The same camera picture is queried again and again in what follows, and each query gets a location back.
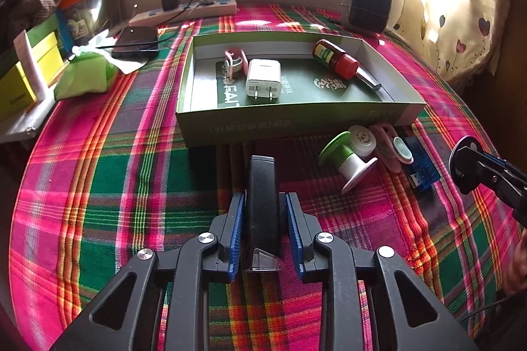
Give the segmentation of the black remote stick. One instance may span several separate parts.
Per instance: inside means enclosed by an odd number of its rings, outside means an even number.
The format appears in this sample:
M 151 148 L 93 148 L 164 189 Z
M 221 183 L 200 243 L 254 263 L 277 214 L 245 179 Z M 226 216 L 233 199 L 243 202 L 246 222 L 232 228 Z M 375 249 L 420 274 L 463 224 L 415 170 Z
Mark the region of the black remote stick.
M 244 268 L 253 273 L 280 270 L 281 205 L 273 157 L 251 157 L 244 233 Z

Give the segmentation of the blue usb tester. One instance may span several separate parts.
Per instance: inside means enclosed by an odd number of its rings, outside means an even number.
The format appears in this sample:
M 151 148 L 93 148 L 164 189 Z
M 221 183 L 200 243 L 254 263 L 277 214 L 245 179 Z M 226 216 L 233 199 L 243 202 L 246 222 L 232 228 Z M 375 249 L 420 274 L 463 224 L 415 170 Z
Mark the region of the blue usb tester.
M 422 193 L 423 191 L 429 190 L 433 183 L 440 179 L 440 174 L 436 166 L 415 136 L 404 136 L 403 141 L 414 157 L 413 163 L 402 166 L 410 187 L 414 193 Z

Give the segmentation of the pink clip with teal pad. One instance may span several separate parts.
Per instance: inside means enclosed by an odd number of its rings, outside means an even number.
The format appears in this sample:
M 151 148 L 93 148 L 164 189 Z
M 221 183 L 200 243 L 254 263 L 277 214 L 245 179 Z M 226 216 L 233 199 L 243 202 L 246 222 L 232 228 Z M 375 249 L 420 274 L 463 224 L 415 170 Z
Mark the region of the pink clip with teal pad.
M 380 160 L 389 172 L 398 175 L 402 166 L 414 163 L 414 156 L 408 145 L 389 123 L 377 123 L 369 127 L 376 140 L 374 156 Z

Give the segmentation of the green white spool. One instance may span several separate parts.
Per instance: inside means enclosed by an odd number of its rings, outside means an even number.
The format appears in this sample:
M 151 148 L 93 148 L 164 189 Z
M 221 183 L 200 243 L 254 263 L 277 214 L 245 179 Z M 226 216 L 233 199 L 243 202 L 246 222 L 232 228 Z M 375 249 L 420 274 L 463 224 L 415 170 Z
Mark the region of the green white spool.
M 365 161 L 353 148 L 352 133 L 341 132 L 333 138 L 321 151 L 318 157 L 319 166 L 335 167 L 347 180 L 341 190 L 344 195 L 358 185 L 364 176 L 374 168 L 378 159 L 372 157 Z

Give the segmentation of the white round cap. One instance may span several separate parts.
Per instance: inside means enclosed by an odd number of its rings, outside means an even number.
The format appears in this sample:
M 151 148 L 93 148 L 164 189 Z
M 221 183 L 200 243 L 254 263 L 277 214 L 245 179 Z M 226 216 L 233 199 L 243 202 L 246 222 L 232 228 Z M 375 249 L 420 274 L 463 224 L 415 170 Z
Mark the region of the white round cap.
M 374 134 L 366 127 L 361 125 L 352 125 L 349 127 L 351 142 L 349 147 L 361 158 L 370 157 L 374 153 L 377 141 Z

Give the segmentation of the white usb charger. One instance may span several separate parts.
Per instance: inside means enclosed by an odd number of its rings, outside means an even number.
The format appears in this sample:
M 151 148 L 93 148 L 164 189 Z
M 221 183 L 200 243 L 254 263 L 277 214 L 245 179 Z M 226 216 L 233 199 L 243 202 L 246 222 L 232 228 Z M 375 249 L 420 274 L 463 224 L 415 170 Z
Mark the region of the white usb charger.
M 246 75 L 246 96 L 253 99 L 279 99 L 281 63 L 274 59 L 252 59 Z

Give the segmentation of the pink red small clip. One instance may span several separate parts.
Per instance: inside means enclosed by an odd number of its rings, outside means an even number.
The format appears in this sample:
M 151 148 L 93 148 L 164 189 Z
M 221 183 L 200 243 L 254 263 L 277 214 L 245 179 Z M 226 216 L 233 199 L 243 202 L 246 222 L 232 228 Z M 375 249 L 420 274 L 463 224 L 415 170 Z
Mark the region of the pink red small clip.
M 234 74 L 242 71 L 244 75 L 247 75 L 249 62 L 246 54 L 240 48 L 228 48 L 225 50 L 225 68 L 227 76 L 231 80 L 234 78 Z

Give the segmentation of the red cap brown bottle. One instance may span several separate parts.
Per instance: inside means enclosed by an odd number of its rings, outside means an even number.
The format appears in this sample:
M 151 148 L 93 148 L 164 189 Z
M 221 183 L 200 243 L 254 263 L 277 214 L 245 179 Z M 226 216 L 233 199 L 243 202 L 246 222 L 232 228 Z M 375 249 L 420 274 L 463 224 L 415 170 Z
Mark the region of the red cap brown bottle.
M 355 77 L 360 65 L 346 50 L 326 39 L 318 40 L 313 48 L 313 56 L 323 66 L 345 80 Z

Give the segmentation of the black round key fob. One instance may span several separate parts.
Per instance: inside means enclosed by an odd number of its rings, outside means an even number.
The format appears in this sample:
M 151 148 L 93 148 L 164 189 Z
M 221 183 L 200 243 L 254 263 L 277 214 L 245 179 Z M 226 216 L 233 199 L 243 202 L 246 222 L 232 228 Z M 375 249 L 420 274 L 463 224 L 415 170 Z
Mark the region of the black round key fob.
M 464 136 L 457 142 L 448 160 L 449 172 L 457 187 L 476 180 L 476 165 L 482 153 L 482 145 L 473 136 Z

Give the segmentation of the green cardboard box tray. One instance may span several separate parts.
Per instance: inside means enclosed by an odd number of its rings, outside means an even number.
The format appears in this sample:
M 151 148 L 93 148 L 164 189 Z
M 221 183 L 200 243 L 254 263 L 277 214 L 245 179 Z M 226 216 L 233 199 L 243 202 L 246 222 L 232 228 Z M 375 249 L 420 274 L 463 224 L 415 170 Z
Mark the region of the green cardboard box tray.
M 197 35 L 185 60 L 177 123 L 189 148 L 344 131 L 353 124 L 407 126 L 425 101 L 379 47 L 359 38 L 329 35 L 380 83 L 374 91 L 355 77 L 344 80 L 317 62 L 317 33 L 244 32 Z M 240 48 L 249 59 L 276 60 L 281 90 L 249 96 L 244 73 L 229 74 L 225 50 Z

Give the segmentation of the grey small heater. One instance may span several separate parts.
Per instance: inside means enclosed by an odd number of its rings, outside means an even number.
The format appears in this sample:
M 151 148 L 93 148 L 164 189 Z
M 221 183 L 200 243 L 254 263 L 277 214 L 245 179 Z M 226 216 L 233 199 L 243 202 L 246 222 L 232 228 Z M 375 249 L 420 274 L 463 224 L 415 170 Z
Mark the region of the grey small heater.
M 382 34 L 389 22 L 393 0 L 342 0 L 340 24 L 362 34 Z

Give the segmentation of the green tissue pack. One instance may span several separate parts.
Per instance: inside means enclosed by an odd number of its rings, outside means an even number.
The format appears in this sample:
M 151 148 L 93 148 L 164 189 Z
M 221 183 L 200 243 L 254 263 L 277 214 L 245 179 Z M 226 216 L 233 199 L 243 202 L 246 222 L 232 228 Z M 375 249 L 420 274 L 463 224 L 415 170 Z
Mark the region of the green tissue pack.
M 54 87 L 54 99 L 59 101 L 88 93 L 106 93 L 118 73 L 119 69 L 103 55 L 79 53 L 64 69 Z

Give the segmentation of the black smartphone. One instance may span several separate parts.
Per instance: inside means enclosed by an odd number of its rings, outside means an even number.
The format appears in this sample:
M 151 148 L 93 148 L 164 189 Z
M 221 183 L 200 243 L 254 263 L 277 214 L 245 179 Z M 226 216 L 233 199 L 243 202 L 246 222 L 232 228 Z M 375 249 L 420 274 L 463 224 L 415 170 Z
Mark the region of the black smartphone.
M 149 26 L 127 26 L 111 50 L 115 59 L 154 59 L 159 54 L 157 30 Z

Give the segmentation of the white power strip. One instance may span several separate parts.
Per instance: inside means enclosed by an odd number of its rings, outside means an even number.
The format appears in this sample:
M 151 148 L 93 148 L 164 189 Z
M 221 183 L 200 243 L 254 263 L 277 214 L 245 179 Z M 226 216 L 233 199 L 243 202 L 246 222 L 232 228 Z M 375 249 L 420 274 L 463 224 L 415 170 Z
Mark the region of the white power strip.
M 163 11 L 150 10 L 140 13 L 129 19 L 129 26 L 158 26 L 169 22 L 185 21 L 190 18 L 199 19 L 204 17 L 215 17 L 237 14 L 237 1 L 235 0 L 216 0 L 211 4 L 195 2 L 190 5 L 183 5 L 176 10 Z

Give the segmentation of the yellow green boxes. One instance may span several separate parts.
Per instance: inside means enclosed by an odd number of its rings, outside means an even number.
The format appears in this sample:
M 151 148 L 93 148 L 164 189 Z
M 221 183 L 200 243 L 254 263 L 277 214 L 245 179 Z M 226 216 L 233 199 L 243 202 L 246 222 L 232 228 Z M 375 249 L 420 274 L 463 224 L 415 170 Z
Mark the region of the yellow green boxes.
M 41 101 L 64 69 L 73 44 L 64 14 L 15 35 L 14 46 L 1 54 L 1 119 Z

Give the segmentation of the brown cloth bundle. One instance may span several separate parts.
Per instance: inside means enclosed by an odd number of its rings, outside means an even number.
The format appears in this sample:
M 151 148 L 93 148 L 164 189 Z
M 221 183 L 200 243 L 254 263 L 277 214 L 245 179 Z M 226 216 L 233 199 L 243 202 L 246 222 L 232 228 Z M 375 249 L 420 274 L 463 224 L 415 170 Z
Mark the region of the brown cloth bundle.
M 43 23 L 56 10 L 61 0 L 2 0 L 1 52 L 13 46 L 14 38 L 22 30 L 30 30 Z

